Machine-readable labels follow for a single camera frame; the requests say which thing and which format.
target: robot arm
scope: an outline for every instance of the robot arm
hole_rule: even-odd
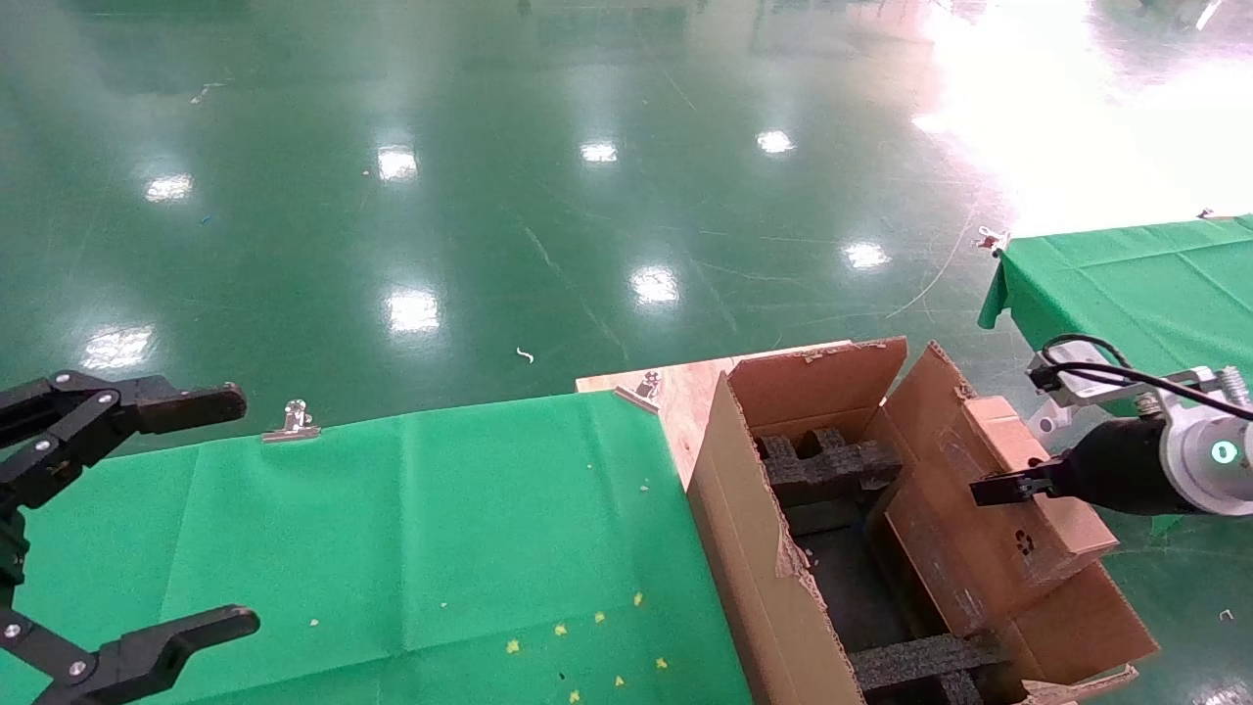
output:
[[[0,651],[53,682],[36,705],[122,705],[173,687],[202,649],[256,632],[257,615],[227,605],[125,634],[89,652],[13,610],[30,542],[21,510],[38,510],[135,433],[169,433],[244,416],[233,384],[179,391],[165,378],[105,382],[74,372],[0,392]]]
[[[1105,363],[1098,346],[1118,366]],[[1130,515],[1253,515],[1253,406],[1234,368],[1159,379],[1130,368],[1100,338],[1068,334],[1045,343],[1027,374],[1063,412],[1054,421],[1118,399],[1134,399],[1139,418],[1104,422],[1055,458],[971,483],[977,505],[1042,492]]]

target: wooden board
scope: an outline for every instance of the wooden board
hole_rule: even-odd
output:
[[[713,388],[718,383],[719,374],[730,373],[732,368],[741,361],[766,356],[787,356],[791,352],[803,352],[816,347],[831,347],[847,342],[847,339],[840,339],[821,344],[754,352],[752,356],[715,358],[713,361],[655,368],[655,371],[633,371],[629,373],[595,376],[575,381],[574,387],[579,392],[603,392],[614,389],[615,387],[635,389],[640,381],[644,379],[644,373],[659,373],[662,376],[662,389],[658,392],[654,402],[660,408],[658,416],[662,419],[662,428],[665,430],[665,438],[670,445],[670,456],[674,458],[674,466],[679,471],[679,478],[683,480],[683,487],[687,488],[692,481],[692,468],[697,463],[697,453],[700,452],[700,442],[704,440],[705,426],[709,423],[709,403],[713,401]]]

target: small cardboard box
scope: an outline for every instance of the small cardboard box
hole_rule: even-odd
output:
[[[796,443],[818,428],[896,447],[903,470],[876,521],[947,629],[994,634],[1032,702],[1134,677],[1128,664],[1157,644],[1098,561],[1116,540],[1075,500],[976,507],[967,482],[1048,456],[1004,399],[977,398],[935,343],[885,399],[905,359],[903,338],[842,343],[743,361],[718,381],[688,498],[754,699],[863,702],[754,445]]]

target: green tablecloth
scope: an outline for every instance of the green tablecloth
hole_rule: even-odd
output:
[[[1005,308],[1034,347],[1086,332],[1152,374],[1253,376],[1253,215],[1014,239],[979,324]]]
[[[29,518],[16,607],[89,649],[261,615],[154,705],[749,704],[660,426],[610,393],[119,458]],[[0,654],[0,701],[43,685]]]

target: metal binder clip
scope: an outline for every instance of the metal binder clip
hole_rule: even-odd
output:
[[[650,414],[657,414],[662,411],[660,406],[657,403],[657,397],[660,392],[662,376],[657,371],[644,373],[644,379],[639,382],[639,386],[637,386],[635,389],[626,389],[623,386],[614,388],[614,394]]]
[[[322,430],[313,426],[313,417],[304,412],[303,399],[292,399],[283,407],[287,414],[283,418],[283,428],[261,435],[262,443],[282,443],[284,441],[301,441],[304,438],[317,438]]]

